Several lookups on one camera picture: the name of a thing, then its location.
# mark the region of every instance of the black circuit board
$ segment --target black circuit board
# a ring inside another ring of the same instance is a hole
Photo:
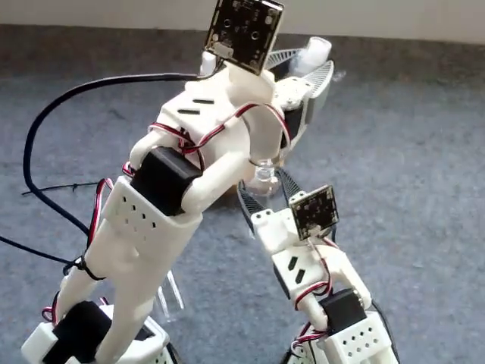
[[[284,6],[272,0],[219,0],[204,50],[259,75]]]
[[[339,222],[332,186],[323,186],[289,204],[300,240],[311,236],[314,229],[322,231]]]

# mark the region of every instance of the wall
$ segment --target wall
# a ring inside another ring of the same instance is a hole
[[[485,44],[484,0],[282,0],[282,31]],[[0,0],[0,24],[207,29],[215,0]]]

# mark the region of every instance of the clear plastic part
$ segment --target clear plastic part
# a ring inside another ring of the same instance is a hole
[[[277,165],[270,159],[259,161],[255,168],[254,177],[246,183],[247,191],[256,197],[275,195],[281,187],[281,181],[276,175],[276,168]]]
[[[174,273],[169,271],[157,290],[153,305],[152,318],[160,325],[174,322],[189,315],[186,300],[175,281]]]

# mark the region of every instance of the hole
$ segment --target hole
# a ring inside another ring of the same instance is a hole
[[[209,100],[209,99],[194,99],[192,101],[195,104],[205,104],[205,105],[213,105],[215,103],[214,100]]]
[[[200,115],[200,110],[191,110],[189,108],[179,108],[177,112],[185,115]]]
[[[305,270],[300,269],[298,271],[298,274],[296,275],[295,282],[298,283],[298,284],[302,283],[304,276],[305,276]]]
[[[292,257],[288,264],[289,271],[292,271],[293,269],[295,269],[296,262],[298,262],[298,257],[296,256]]]

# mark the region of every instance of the gray carpet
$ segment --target gray carpet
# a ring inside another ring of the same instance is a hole
[[[66,89],[115,74],[194,71],[204,35],[158,30],[0,27],[0,233],[66,258],[84,238],[21,197],[30,122]],[[327,107],[288,170],[307,189],[331,183],[338,241],[388,313],[402,363],[485,357],[485,48],[332,39]],[[282,36],[279,47],[304,38]],[[119,86],[77,97],[39,132],[40,186],[116,177],[179,84]],[[93,189],[49,195],[84,221]],[[61,280],[61,266],[0,246],[0,362],[19,347]],[[190,363],[277,363],[303,317],[248,238],[236,200],[207,211],[175,273],[193,314],[166,327]]]

